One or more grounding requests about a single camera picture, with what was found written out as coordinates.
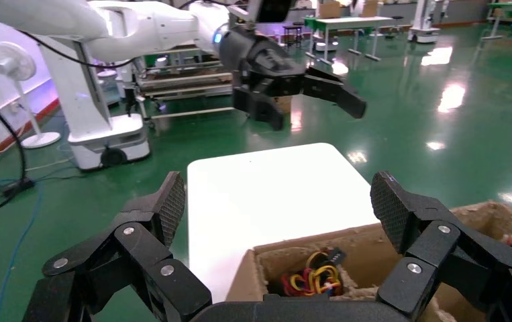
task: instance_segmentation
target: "white table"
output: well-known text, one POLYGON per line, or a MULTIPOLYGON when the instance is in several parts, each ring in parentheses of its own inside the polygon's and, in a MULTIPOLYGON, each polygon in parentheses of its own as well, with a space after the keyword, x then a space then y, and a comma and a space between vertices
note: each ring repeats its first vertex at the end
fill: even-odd
POLYGON ((329 144, 198 160, 187 177, 189 265, 214 303, 254 246, 378 222, 369 183, 329 144))
MULTIPOLYGON (((392 21, 392 18, 388 17, 343 17, 343 18, 333 18, 333 19, 317 19, 318 23, 325 24, 325 43, 329 43, 329 30, 343 30, 343 29, 360 29, 360 28, 374 28, 374 33, 377 34, 380 27, 387 25, 388 22, 392 21)), ((374 37, 374 44, 372 45, 372 54, 367 54, 365 57, 373 59, 375 61, 379 61, 380 58, 376 57, 376 43, 378 41, 378 37, 374 37)), ((358 34, 354 33, 354 49, 349 49, 349 52, 354 54, 361 54, 361 52, 357 51, 358 47, 358 34)), ((313 54, 313 42, 311 42, 311 49, 309 50, 311 54, 313 54)), ((327 60, 327 50, 325 50, 325 56, 320 59, 322 62, 326 64, 331 64, 329 60, 327 60)))

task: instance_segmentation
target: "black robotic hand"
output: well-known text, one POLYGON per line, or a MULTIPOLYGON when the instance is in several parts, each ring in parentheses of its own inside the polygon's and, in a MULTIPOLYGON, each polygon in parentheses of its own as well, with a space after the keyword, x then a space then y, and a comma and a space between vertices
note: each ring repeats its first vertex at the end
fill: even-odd
POLYGON ((340 77, 297 64, 277 43, 242 26, 224 35, 220 60, 233 74, 233 105, 265 121, 273 129, 283 128, 283 113, 274 97, 303 94, 337 103, 346 113, 360 119, 366 101, 340 77))

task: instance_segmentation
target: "green floor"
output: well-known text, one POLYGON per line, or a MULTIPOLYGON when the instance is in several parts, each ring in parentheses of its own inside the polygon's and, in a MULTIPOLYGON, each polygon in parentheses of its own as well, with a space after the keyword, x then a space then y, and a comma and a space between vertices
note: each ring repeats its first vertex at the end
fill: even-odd
MULTIPOLYGON (((101 231, 126 199, 155 191, 168 171, 180 170, 186 178, 187 165, 198 159, 327 142, 357 162, 354 166, 366 180, 379 170, 390 170, 406 189, 437 197, 449 207, 487 199, 512 202, 512 36, 481 47, 478 40, 484 29, 446 29, 436 45, 411 46, 404 36, 381 40, 381 62, 350 59, 342 50, 338 56, 351 66, 350 84, 368 101, 364 119, 352 119, 331 103, 303 97, 294 98, 291 125, 284 131, 271 131, 239 111, 172 119, 150 132, 152 155, 146 160, 84 178, 45 181, 39 187, 40 212, 19 250, 0 321, 21 320, 49 257, 101 231), (442 49, 428 55, 434 48, 442 49)), ((506 28, 501 33, 509 35, 506 28)), ((349 40, 341 43, 348 46, 349 40)), ((370 44, 361 41, 363 46, 370 44)), ((229 106, 227 99, 205 102, 229 106)), ((188 101, 170 108, 195 109, 202 103, 188 101)), ((45 128, 61 130, 63 123, 57 116, 45 128)), ((28 166, 69 156, 58 149, 68 147, 54 144, 28 151, 28 166)), ((65 166, 69 163, 29 174, 39 178, 65 166)), ((12 149, 0 157, 0 178, 17 173, 17 152, 12 149)), ((70 169, 56 176, 74 174, 77 171, 70 169)), ((36 198, 32 190, 0 210, 0 288, 36 198)), ((185 217, 172 247, 185 262, 187 240, 185 217)), ((97 315, 97 321, 153 320, 128 289, 97 315)))

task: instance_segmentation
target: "red baseboard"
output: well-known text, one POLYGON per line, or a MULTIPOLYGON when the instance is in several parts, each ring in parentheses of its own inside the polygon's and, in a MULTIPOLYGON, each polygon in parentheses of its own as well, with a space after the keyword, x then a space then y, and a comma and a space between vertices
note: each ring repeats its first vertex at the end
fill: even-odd
MULTIPOLYGON (((60 102, 58 101, 58 99, 53 100, 52 103, 48 104, 48 106, 46 106, 45 108, 43 108, 40 112, 38 112, 36 114, 36 120, 39 121, 39 120, 43 119, 45 116, 47 116, 48 114, 53 112, 53 110, 55 110, 59 104, 60 104, 60 102)), ((31 129, 32 129, 32 124, 30 123, 30 121, 28 121, 25 124, 24 132, 27 132, 31 129)), ((6 147, 10 146, 14 141, 15 140, 13 139, 12 136, 9 136, 8 138, 4 139, 0 143, 0 151, 6 149, 6 147)))

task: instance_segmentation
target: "black wire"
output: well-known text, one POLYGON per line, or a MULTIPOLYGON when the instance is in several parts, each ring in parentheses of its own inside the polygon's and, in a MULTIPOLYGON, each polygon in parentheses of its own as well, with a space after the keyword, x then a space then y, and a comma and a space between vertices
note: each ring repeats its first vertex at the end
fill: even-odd
MULTIPOLYGON (((198 0, 188 0, 187 2, 183 3, 180 7, 178 7, 177 9, 182 9, 188 5, 190 5, 191 3, 193 2, 197 2, 198 0)), ((227 3, 222 3, 222 2, 218 2, 218 1, 214 1, 214 0, 204 0, 204 2, 210 2, 210 3, 214 3, 214 4, 217 4, 217 5, 223 5, 224 7, 227 7, 229 6, 229 4, 227 3)))
POLYGON ((23 33, 25 36, 31 38, 32 40, 34 40, 35 42, 43 45, 44 47, 47 47, 49 50, 57 53, 58 55, 64 57, 65 59, 69 59, 69 60, 72 60, 73 62, 77 62, 78 64, 82 64, 82 65, 85 65, 85 66, 89 66, 89 67, 96 67, 96 68, 108 68, 108 69, 114 69, 114 68, 119 68, 119 67, 123 67, 125 65, 129 65, 133 62, 133 59, 130 59, 128 60, 127 62, 122 62, 121 64, 118 64, 118 65, 110 65, 110 66, 102 66, 102 65, 96 65, 96 64, 90 64, 89 62, 83 62, 82 60, 78 60, 74 57, 70 57, 68 55, 66 55, 65 53, 55 49, 54 47, 52 47, 51 45, 43 42, 42 40, 38 39, 37 37, 27 33, 27 32, 22 32, 19 30, 19 32, 23 33))
POLYGON ((45 180, 68 180, 74 178, 85 178, 85 176, 49 176, 47 178, 38 179, 36 182, 45 181, 45 180))
POLYGON ((34 179, 34 181, 35 182, 36 181, 41 181, 41 180, 44 180, 44 178, 46 178, 47 176, 50 176, 50 175, 55 174, 57 172, 62 172, 64 170, 70 170, 70 169, 78 169, 78 168, 75 167, 75 166, 66 166, 64 168, 59 168, 59 169, 56 169, 56 170, 54 170, 52 172, 49 172, 49 173, 45 174, 44 176, 41 176, 41 177, 38 177, 38 178, 34 179))
MULTIPOLYGON (((19 140, 19 137, 17 136, 17 134, 15 133, 13 128, 7 123, 7 121, 1 114, 0 114, 0 121, 3 124, 3 126, 5 126, 7 131, 9 131, 9 133, 15 140, 17 147, 19 148, 19 158, 20 158, 20 162, 21 162, 21 175, 20 175, 19 182, 23 182, 26 179, 26 158, 25 158, 23 146, 21 145, 21 141, 19 140)), ((8 202, 10 202, 11 200, 13 200, 13 198, 19 192, 19 189, 20 189, 20 184, 17 184, 17 187, 13 189, 11 194, 5 200, 1 201, 0 208, 4 205, 8 204, 8 202)))

